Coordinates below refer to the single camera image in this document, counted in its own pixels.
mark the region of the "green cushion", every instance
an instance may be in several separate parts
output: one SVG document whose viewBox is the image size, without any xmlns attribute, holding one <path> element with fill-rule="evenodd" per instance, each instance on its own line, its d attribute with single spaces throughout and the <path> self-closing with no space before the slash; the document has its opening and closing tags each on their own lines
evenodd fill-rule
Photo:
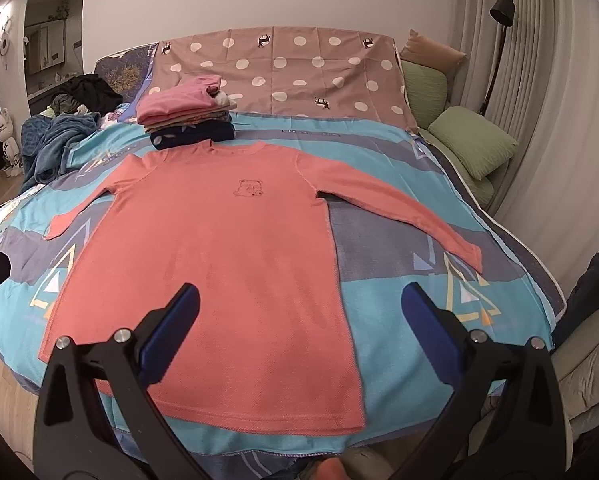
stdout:
<svg viewBox="0 0 599 480">
<path fill-rule="evenodd" d="M 444 111 L 448 83 L 434 68 L 402 61 L 408 104 L 420 128 L 428 128 Z"/>
<path fill-rule="evenodd" d="M 491 181 L 487 178 L 475 180 L 473 177 L 471 177 L 470 173 L 468 173 L 466 168 L 464 168 L 464 165 L 459 161 L 455 153 L 451 152 L 451 150 L 449 150 L 448 147 L 446 147 L 444 143 L 437 139 L 432 133 L 420 128 L 419 134 L 426 142 L 435 146 L 435 148 L 437 148 L 441 153 L 444 154 L 444 156 L 446 156 L 449 161 L 451 161 L 452 165 L 455 166 L 457 173 L 466 183 L 468 189 L 470 189 L 470 192 L 477 200 L 477 203 L 481 207 L 486 207 L 495 194 L 495 189 L 493 188 Z"/>
<path fill-rule="evenodd" d="M 457 155 L 476 180 L 509 160 L 518 145 L 501 128 L 461 106 L 444 110 L 428 130 Z"/>
</svg>

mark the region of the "beige pillow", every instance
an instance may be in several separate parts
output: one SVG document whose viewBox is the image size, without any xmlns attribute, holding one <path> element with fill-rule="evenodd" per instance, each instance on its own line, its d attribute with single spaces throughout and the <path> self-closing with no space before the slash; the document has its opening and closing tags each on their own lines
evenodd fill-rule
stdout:
<svg viewBox="0 0 599 480">
<path fill-rule="evenodd" d="M 399 57 L 447 74 L 464 60 L 466 54 L 411 29 L 406 46 L 399 53 Z"/>
</svg>

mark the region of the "blue blanket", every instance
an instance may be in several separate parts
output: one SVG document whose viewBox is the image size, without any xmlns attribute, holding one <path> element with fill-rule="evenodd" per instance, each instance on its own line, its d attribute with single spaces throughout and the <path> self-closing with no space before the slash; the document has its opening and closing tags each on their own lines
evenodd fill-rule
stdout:
<svg viewBox="0 0 599 480">
<path fill-rule="evenodd" d="M 418 282 L 469 330 L 481 328 L 497 341 L 515 344 L 538 335 L 551 344 L 555 313 L 563 304 L 551 305 L 513 250 L 460 198 L 420 140 L 363 120 L 236 114 L 233 123 L 236 139 L 228 144 L 263 139 L 342 160 L 413 196 L 481 247 L 484 272 L 476 274 L 409 224 L 330 200 L 343 304 L 364 388 L 366 428 L 334 437 L 259 435 L 168 419 L 187 449 L 202 454 L 249 449 L 296 455 L 340 452 L 436 418 L 451 390 L 439 383 L 401 315 L 401 290 L 410 282 Z M 0 249 L 11 258 L 12 273 L 0 286 L 0 352 L 10 368 L 33 384 L 41 383 L 45 369 L 37 352 L 48 307 L 111 197 L 95 201 L 63 236 L 44 241 L 50 219 L 78 205 L 125 155 L 141 156 L 153 149 L 136 124 L 115 124 L 98 132 L 71 150 L 67 168 L 76 171 L 46 186 L 7 219 Z M 163 220 L 167 226 L 168 219 Z M 106 301 L 96 288 L 93 301 Z M 106 398 L 105 404 L 116 428 L 127 430 L 114 399 Z"/>
<path fill-rule="evenodd" d="M 30 153 L 26 156 L 22 192 L 66 174 L 70 149 L 97 131 L 100 114 L 61 114 L 49 123 L 38 117 L 42 116 L 28 120 L 34 121 L 34 128 L 22 128 L 22 144 L 26 146 L 26 153 Z"/>
</svg>

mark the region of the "shirt sleeve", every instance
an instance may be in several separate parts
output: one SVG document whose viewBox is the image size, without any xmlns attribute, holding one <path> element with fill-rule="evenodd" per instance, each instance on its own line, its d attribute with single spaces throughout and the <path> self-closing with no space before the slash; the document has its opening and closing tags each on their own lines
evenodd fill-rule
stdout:
<svg viewBox="0 0 599 480">
<path fill-rule="evenodd" d="M 86 209 L 95 199 L 110 192 L 119 196 L 124 190 L 133 186 L 136 182 L 147 176 L 154 170 L 167 156 L 168 150 L 161 152 L 148 152 L 143 157 L 137 155 L 127 155 L 122 163 L 107 176 L 95 190 L 78 206 L 67 213 L 56 215 L 50 221 L 48 233 L 44 236 L 45 240 L 52 240 L 61 236 L 77 215 Z"/>
<path fill-rule="evenodd" d="M 435 238 L 449 253 L 482 272 L 482 251 L 417 200 L 343 162 L 299 153 L 297 171 L 313 187 L 337 195 L 378 215 L 414 225 Z"/>
</svg>

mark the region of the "blue gripper pad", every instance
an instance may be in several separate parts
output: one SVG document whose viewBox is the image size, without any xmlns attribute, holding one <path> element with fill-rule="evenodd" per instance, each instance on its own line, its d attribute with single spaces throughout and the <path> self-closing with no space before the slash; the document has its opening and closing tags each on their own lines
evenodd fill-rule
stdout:
<svg viewBox="0 0 599 480">
<path fill-rule="evenodd" d="M 462 349 L 440 319 L 445 312 L 438 311 L 418 283 L 409 283 L 402 291 L 402 313 L 439 380 L 457 390 L 463 377 Z"/>
<path fill-rule="evenodd" d="M 147 339 L 138 357 L 139 381 L 144 386 L 164 378 L 166 370 L 199 315 L 199 290 L 188 284 L 180 289 L 166 315 Z"/>
</svg>

